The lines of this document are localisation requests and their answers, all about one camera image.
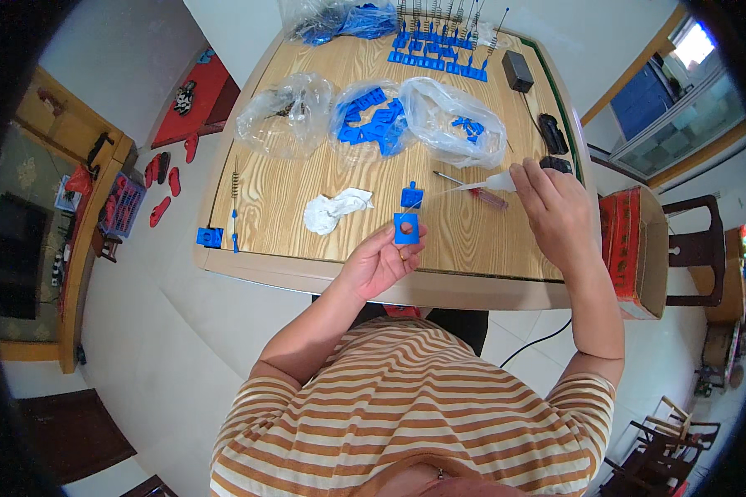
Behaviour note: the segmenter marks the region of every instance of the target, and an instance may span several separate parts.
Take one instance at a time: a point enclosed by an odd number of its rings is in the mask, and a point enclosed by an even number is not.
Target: person
[[[432,321],[378,317],[348,329],[420,265],[426,227],[405,246],[385,227],[262,350],[220,430],[213,495],[586,490],[608,443],[625,330],[585,189],[532,159],[511,176],[572,308],[577,353],[547,399]]]

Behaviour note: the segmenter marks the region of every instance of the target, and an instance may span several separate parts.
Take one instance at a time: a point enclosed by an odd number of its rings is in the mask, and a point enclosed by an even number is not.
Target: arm
[[[300,390],[334,352],[365,302],[420,265],[425,234],[420,226],[419,244],[396,245],[395,227],[388,226],[359,244],[326,291],[262,349],[249,378],[275,377]]]
[[[562,378],[596,373],[619,384],[625,367],[625,326],[597,241],[591,237],[591,201],[572,174],[541,169],[533,159],[511,165],[539,249],[563,274],[572,303],[577,354]]]

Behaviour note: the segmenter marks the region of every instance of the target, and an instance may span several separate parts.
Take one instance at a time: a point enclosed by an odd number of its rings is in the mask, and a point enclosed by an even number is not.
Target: black tv
[[[0,316],[36,319],[42,244],[52,212],[11,193],[0,196]]]

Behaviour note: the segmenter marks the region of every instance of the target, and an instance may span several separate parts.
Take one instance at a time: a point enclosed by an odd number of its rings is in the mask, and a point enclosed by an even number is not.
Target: striped shirt
[[[252,378],[219,433],[213,495],[374,495],[408,466],[531,494],[580,495],[606,449],[616,392],[574,374],[541,399],[454,335],[414,318],[347,332],[300,391]]]

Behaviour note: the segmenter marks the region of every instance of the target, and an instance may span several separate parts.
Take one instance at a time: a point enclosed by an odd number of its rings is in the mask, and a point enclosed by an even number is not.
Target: tile floor
[[[235,392],[268,339],[310,302],[306,294],[194,266],[196,214],[217,143],[217,135],[200,138],[191,164],[184,164],[182,144],[162,149],[172,154],[172,167],[179,166],[182,193],[149,228],[149,212],[169,194],[168,184],[153,185],[131,237],[119,247],[119,263],[97,259],[82,326],[84,378],[138,451],[144,470],[179,495],[208,494],[212,444]],[[137,167],[142,170],[152,156],[141,154]],[[670,293],[692,288],[686,271],[670,273]],[[500,364],[568,319],[568,310],[491,313],[483,357]],[[627,322],[627,365],[610,456],[629,450],[635,433],[628,423],[654,413],[661,395],[686,404],[704,323],[701,309],[686,308],[666,309],[660,322]],[[506,369],[545,394],[573,353],[567,329],[522,352]],[[601,472],[597,483],[605,476]]]

